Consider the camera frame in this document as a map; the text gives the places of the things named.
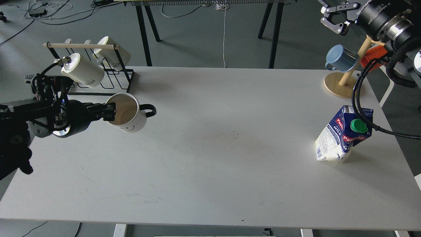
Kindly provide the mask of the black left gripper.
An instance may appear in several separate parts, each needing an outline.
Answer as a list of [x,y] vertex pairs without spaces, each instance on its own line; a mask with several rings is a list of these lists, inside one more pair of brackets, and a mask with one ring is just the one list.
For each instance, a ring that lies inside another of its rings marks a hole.
[[67,104],[62,105],[64,112],[65,126],[52,134],[59,138],[67,138],[85,131],[90,123],[99,120],[102,112],[102,120],[114,121],[116,115],[115,103],[82,103],[78,100],[69,100]]

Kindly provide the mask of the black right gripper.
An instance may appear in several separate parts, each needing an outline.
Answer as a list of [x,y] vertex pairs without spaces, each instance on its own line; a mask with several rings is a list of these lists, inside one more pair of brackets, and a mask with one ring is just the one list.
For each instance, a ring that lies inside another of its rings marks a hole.
[[346,21],[333,23],[322,17],[320,22],[337,35],[349,28],[359,28],[375,41],[407,41],[413,37],[413,4],[406,0],[318,0],[323,14],[345,13]]

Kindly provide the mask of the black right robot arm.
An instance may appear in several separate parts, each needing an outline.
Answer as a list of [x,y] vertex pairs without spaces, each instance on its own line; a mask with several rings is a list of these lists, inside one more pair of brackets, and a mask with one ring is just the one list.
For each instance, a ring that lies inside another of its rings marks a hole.
[[419,140],[410,135],[386,130],[370,121],[360,104],[362,83],[370,69],[386,62],[385,73],[395,84],[420,87],[420,16],[417,1],[406,0],[321,0],[321,23],[342,36],[350,25],[360,28],[368,38],[384,43],[386,53],[370,59],[357,78],[352,90],[352,108],[368,128],[397,137]]

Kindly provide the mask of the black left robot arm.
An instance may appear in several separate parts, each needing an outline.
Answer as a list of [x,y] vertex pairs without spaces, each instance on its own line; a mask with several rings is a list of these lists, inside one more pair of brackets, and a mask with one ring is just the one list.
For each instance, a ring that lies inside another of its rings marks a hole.
[[38,137],[58,132],[59,138],[67,138],[85,131],[92,121],[115,120],[117,105],[111,103],[90,103],[69,100],[67,96],[70,78],[47,76],[55,66],[71,62],[69,57],[58,59],[31,81],[35,97],[1,104],[1,179],[20,169],[31,174],[30,125],[41,129]]

